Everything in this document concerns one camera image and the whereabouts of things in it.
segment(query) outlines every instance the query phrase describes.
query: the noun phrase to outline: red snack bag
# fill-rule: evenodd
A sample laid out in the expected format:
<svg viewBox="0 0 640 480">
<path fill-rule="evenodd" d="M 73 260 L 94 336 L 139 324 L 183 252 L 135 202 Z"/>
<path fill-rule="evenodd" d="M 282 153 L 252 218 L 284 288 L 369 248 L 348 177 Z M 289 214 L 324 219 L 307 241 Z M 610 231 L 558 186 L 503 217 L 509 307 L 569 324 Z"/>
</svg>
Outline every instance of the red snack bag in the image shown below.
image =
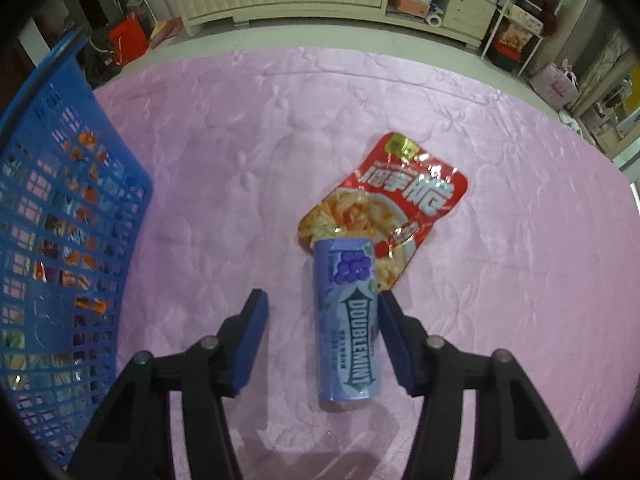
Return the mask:
<svg viewBox="0 0 640 480">
<path fill-rule="evenodd" d="M 456 168 L 391 132 L 300 221 L 298 235 L 310 248 L 324 238 L 370 238 L 378 286 L 387 290 L 466 188 Z"/>
</svg>

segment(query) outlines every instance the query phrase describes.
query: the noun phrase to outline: floor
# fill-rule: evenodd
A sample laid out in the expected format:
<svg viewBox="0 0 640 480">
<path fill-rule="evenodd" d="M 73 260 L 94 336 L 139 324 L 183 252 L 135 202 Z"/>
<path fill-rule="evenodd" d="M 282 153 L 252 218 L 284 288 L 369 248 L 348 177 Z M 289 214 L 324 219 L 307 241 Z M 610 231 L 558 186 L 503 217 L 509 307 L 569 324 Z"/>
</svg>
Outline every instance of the floor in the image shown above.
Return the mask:
<svg viewBox="0 0 640 480">
<path fill-rule="evenodd" d="M 471 77 L 519 97 L 551 117 L 558 116 L 525 82 L 481 60 L 462 43 L 401 27 L 347 20 L 263 20 L 245 28 L 210 23 L 194 38 L 183 32 L 165 41 L 124 67 L 119 77 L 180 59 L 274 46 L 325 46 L 411 59 Z"/>
</svg>

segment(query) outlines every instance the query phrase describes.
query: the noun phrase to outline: bed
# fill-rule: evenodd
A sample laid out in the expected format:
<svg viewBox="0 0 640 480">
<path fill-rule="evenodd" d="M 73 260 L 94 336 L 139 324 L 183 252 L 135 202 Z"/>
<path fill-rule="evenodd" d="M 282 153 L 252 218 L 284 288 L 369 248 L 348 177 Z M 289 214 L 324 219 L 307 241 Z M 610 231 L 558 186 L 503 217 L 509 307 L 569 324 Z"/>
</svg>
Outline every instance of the bed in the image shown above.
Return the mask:
<svg viewBox="0 0 640 480">
<path fill-rule="evenodd" d="M 118 365 L 216 333 L 252 287 L 271 319 L 254 373 L 225 400 L 248 479 L 393 479 L 420 412 L 382 351 L 382 394 L 318 405 L 312 258 L 300 218 L 386 132 L 468 176 L 394 287 L 465 351 L 516 355 L 580 466 L 615 430 L 640 368 L 640 218 L 625 177 L 559 121 L 477 81 L 325 48 L 217 54 L 97 91 L 154 180 L 122 307 Z M 174 399 L 178 406 L 179 399 Z M 473 409 L 457 478 L 468 474 Z M 188 478 L 173 414 L 178 478 Z"/>
</svg>

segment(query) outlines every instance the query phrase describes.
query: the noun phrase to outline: screw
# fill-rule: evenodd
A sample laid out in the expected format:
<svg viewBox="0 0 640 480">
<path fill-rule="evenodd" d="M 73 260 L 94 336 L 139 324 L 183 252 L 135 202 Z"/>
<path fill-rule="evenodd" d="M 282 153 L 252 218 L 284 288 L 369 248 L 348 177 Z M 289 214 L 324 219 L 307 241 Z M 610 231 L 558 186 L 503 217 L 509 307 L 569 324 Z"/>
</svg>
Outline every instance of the screw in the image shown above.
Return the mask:
<svg viewBox="0 0 640 480">
<path fill-rule="evenodd" d="M 511 352 L 509 352 L 508 350 L 505 350 L 504 348 L 498 348 L 494 352 L 494 357 L 498 359 L 498 361 L 500 361 L 501 363 L 508 363 L 513 359 L 513 355 L 511 355 Z"/>
<path fill-rule="evenodd" d="M 205 350 L 213 350 L 218 346 L 218 338 L 213 335 L 206 335 L 200 340 L 200 346 Z"/>
<path fill-rule="evenodd" d="M 133 356 L 133 362 L 137 365 L 146 365 L 152 357 L 151 352 L 143 350 Z"/>
<path fill-rule="evenodd" d="M 440 350 L 444 346 L 444 339 L 439 335 L 430 335 L 427 338 L 427 346 L 434 350 Z"/>
</svg>

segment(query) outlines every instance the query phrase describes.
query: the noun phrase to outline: blue bottle label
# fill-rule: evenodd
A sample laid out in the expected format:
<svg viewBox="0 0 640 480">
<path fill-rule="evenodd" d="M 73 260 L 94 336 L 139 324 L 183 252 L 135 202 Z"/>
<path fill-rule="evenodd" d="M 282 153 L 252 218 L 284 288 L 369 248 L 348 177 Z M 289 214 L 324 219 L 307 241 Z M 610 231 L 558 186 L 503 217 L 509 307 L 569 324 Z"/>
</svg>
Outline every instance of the blue bottle label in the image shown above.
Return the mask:
<svg viewBox="0 0 640 480">
<path fill-rule="evenodd" d="M 368 399 L 380 392 L 378 282 L 370 240 L 316 242 L 320 396 Z"/>
</svg>

